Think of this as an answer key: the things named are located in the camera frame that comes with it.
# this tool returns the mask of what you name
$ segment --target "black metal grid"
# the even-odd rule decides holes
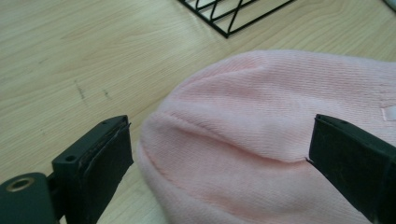
[[[199,18],[201,18],[203,21],[205,21],[213,29],[218,31],[225,38],[228,38],[230,35],[233,35],[233,34],[237,33],[238,31],[241,31],[241,30],[247,28],[249,25],[269,16],[270,14],[280,10],[282,7],[285,7],[285,6],[289,5],[290,3],[294,2],[295,0],[289,0],[289,1],[279,5],[278,7],[272,8],[271,10],[265,12],[264,14],[260,15],[256,19],[254,19],[252,21],[248,21],[247,23],[245,23],[235,29],[233,29],[233,23],[238,15],[238,12],[241,9],[243,9],[244,7],[250,6],[251,4],[253,4],[257,1],[260,1],[260,0],[249,0],[249,1],[245,1],[245,3],[244,3],[244,0],[239,0],[238,5],[235,8],[228,10],[216,17],[214,15],[215,15],[215,11],[218,6],[218,3],[221,1],[225,1],[225,0],[213,0],[203,6],[200,6],[200,4],[199,4],[200,0],[178,0],[178,1],[180,3],[182,3],[185,7],[187,7],[189,10],[191,10],[193,13],[195,13],[195,15],[197,15]],[[210,16],[208,16],[208,17],[205,16],[203,13],[207,10],[211,10]],[[220,28],[217,25],[217,23],[227,17],[232,17],[230,24],[227,26],[227,29]]]

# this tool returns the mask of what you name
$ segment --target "stitched label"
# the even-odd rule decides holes
[[[384,120],[392,121],[396,120],[396,105],[382,108],[382,115],[384,116]]]

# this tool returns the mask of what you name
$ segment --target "wire rack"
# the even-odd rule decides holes
[[[233,35],[249,25],[271,15],[296,0],[289,1],[272,1],[270,8],[264,8],[265,5],[254,3],[264,2],[268,0],[178,0],[181,4],[187,7],[195,15],[205,21],[209,26],[218,31],[225,38]],[[247,14],[241,13],[245,9],[260,10],[259,16],[251,18]]]

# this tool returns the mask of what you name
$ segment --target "light wood tabletop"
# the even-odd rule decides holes
[[[51,161],[104,119],[142,121],[183,79],[253,49],[396,61],[381,0],[297,0],[225,39],[177,0],[0,2],[0,182]],[[134,164],[99,223],[167,223]]]

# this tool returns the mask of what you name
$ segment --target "pink clothing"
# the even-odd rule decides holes
[[[369,223],[305,158],[316,114],[396,146],[395,106],[396,63],[252,51],[175,88],[138,164],[171,223]]]

